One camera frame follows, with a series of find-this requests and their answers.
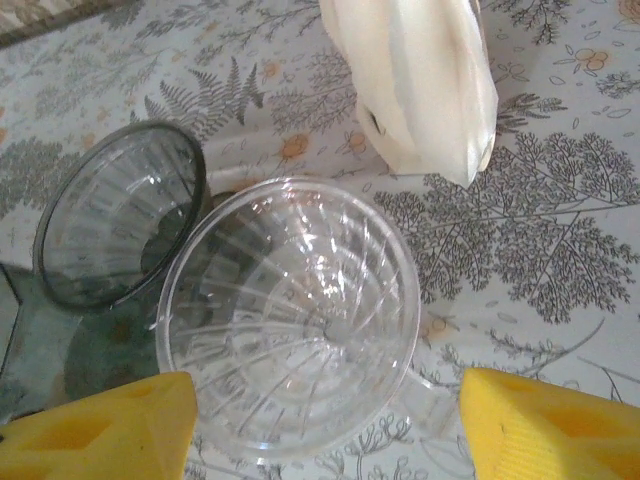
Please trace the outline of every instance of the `grey glass bowl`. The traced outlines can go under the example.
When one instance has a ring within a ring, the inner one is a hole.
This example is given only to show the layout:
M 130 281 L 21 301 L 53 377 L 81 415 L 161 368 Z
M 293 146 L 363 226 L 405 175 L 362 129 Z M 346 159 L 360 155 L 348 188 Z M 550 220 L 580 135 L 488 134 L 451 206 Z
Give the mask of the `grey glass bowl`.
M 145 121 L 89 150 L 42 216 L 34 271 L 57 305 L 112 308 L 166 272 L 207 208 L 204 158 L 180 127 Z

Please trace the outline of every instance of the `clear glass bowl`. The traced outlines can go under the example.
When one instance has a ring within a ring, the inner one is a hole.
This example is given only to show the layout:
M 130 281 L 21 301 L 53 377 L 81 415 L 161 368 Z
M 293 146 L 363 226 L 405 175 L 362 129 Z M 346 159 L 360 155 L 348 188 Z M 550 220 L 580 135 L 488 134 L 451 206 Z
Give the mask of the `clear glass bowl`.
M 34 271 L 47 296 L 86 312 L 141 291 L 184 245 L 206 192 L 200 146 L 179 127 L 147 121 L 108 136 L 80 160 L 38 226 Z
M 192 375 L 199 428 L 226 453 L 318 453 L 399 388 L 419 298 L 408 248 L 369 201 L 324 180 L 267 181 L 210 213 L 173 263 L 160 371 Z

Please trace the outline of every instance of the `patterned fabric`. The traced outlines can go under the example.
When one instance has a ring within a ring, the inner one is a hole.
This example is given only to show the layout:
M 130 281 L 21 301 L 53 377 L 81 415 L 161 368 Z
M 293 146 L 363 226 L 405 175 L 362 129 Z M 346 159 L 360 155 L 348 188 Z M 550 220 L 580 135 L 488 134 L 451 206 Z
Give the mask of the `patterned fabric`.
M 393 218 L 422 287 L 413 366 L 435 385 L 455 395 L 465 368 L 485 365 L 640 405 L 640 3 L 482 7 L 499 135 L 466 190 L 389 172 L 314 0 L 132 2 L 4 49 L 0 261 L 31 265 L 41 212 L 84 151 L 131 122 L 175 119 L 202 142 L 213 193 L 321 175 Z M 347 445 L 282 465 L 223 457 L 197 435 L 186 472 L 474 476 L 459 427 L 436 441 L 388 411 Z
M 125 1 L 0 0 L 0 47 L 60 28 Z

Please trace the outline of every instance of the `glass rim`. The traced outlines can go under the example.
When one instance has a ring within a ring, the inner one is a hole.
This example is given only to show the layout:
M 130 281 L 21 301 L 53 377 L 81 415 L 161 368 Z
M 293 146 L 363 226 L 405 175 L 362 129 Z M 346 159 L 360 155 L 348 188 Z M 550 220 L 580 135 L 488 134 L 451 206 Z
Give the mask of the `glass rim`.
M 350 190 L 342 188 L 339 186 L 338 182 L 333 180 L 308 176 L 274 178 L 259 182 L 241 191 L 211 211 L 203 220 L 200 221 L 189 237 L 188 244 L 180 251 L 173 261 L 162 288 L 156 315 L 156 358 L 160 372 L 177 370 L 171 353 L 169 326 L 172 319 L 172 301 L 174 293 L 177 290 L 181 274 L 191 258 L 191 253 L 210 231 L 215 229 L 226 218 L 228 218 L 229 215 L 237 212 L 240 208 L 250 205 L 251 202 L 263 198 L 265 195 L 271 193 L 295 190 L 302 192 L 315 191 L 328 193 L 355 204 L 357 208 L 364 213 L 368 220 L 373 220 L 375 224 L 378 227 L 381 227 L 382 231 L 387 234 L 387 238 L 391 239 L 389 245 L 397 258 L 399 277 L 403 280 L 403 286 L 405 287 L 402 292 L 402 300 L 405 305 L 402 316 L 403 319 L 407 321 L 408 328 L 410 329 L 409 333 L 411 334 L 411 340 L 408 342 L 408 348 L 404 352 L 401 361 L 399 361 L 397 365 L 393 366 L 393 368 L 397 368 L 397 374 L 395 375 L 396 378 L 391 382 L 389 391 L 385 392 L 385 396 L 383 397 L 384 401 L 380 403 L 379 408 L 373 409 L 363 420 L 356 422 L 357 424 L 347 426 L 346 428 L 336 432 L 336 435 L 334 435 L 331 440 L 311 443 L 306 446 L 307 450 L 305 450 L 304 442 L 298 446 L 259 448 L 258 442 L 251 442 L 256 445 L 251 446 L 250 442 L 242 442 L 232 438 L 231 436 L 225 438 L 226 448 L 229 449 L 226 453 L 243 452 L 245 457 L 254 460 L 257 459 L 258 462 L 266 460 L 286 460 L 296 458 L 300 455 L 308 455 L 310 453 L 317 453 L 326 449 L 334 448 L 345 443 L 357 435 L 363 428 L 366 428 L 369 423 L 375 420 L 382 409 L 391 402 L 399 390 L 408 369 L 411 368 L 411 358 L 415 350 L 420 326 L 420 284 L 416 266 L 413 262 L 413 256 L 411 255 L 409 247 L 402 237 L 399 229 L 386 216 L 386 214 L 381 212 L 370 200 L 361 195 L 357 195 Z

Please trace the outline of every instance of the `yellow object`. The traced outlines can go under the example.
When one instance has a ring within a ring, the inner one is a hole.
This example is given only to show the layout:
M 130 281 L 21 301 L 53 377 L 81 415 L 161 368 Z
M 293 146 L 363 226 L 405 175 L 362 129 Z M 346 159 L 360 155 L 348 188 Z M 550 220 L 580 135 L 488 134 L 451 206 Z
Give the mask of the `yellow object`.
M 640 409 L 484 368 L 460 414 L 478 480 L 640 479 Z
M 197 415 L 165 373 L 0 427 L 0 480 L 182 480 Z

